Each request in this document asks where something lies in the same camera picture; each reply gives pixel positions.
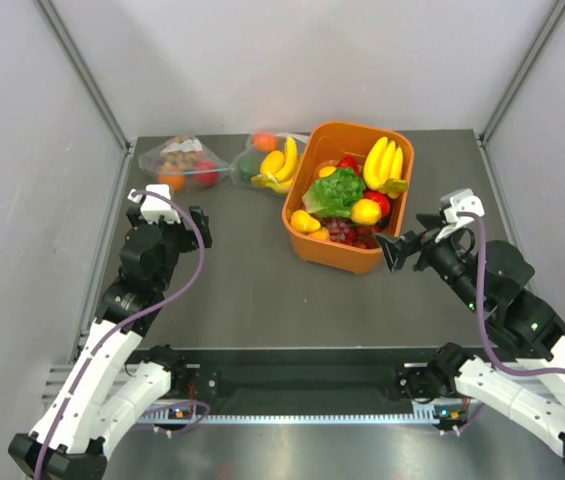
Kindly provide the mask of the fake red apple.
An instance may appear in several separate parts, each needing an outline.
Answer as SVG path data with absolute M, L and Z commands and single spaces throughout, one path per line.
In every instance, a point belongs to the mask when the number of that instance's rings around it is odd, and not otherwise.
M 200 161 L 195 166 L 194 181 L 202 186 L 209 187 L 219 181 L 220 172 L 214 162 Z

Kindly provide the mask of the clear zip top bag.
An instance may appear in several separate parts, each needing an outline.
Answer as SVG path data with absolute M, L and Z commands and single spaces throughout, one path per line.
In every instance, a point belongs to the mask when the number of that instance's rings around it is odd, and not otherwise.
M 139 155 L 139 168 L 155 184 L 175 193 L 213 187 L 229 174 L 229 164 L 195 136 L 175 136 Z

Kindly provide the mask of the fake brown longan bunch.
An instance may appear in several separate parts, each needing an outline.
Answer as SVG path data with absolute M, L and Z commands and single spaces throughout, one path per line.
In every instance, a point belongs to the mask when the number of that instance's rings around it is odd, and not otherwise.
M 160 156 L 180 169 L 192 169 L 202 152 L 202 144 L 192 136 L 176 136 L 170 139 L 160 151 Z

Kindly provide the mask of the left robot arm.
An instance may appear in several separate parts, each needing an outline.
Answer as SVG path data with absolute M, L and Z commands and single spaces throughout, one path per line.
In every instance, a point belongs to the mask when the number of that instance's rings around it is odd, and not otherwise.
M 212 245 L 209 218 L 199 207 L 180 217 L 128 209 L 131 225 L 115 280 L 104 291 L 87 340 L 56 398 L 8 453 L 30 479 L 100 479 L 123 436 L 164 396 L 191 397 L 192 372 L 168 346 L 153 347 L 118 390 L 112 388 L 167 302 L 180 255 Z

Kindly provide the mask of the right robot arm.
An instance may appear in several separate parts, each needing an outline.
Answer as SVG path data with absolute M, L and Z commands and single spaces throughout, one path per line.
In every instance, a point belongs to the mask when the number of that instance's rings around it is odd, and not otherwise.
M 462 215 L 462 226 L 442 240 L 445 222 L 420 215 L 424 231 L 399 238 L 379 234 L 390 271 L 416 256 L 414 270 L 433 269 L 477 315 L 480 359 L 463 347 L 440 347 L 424 371 L 426 386 L 438 396 L 479 401 L 544 442 L 565 466 L 565 322 L 526 287 L 535 270 L 503 240 L 488 240 L 483 220 Z

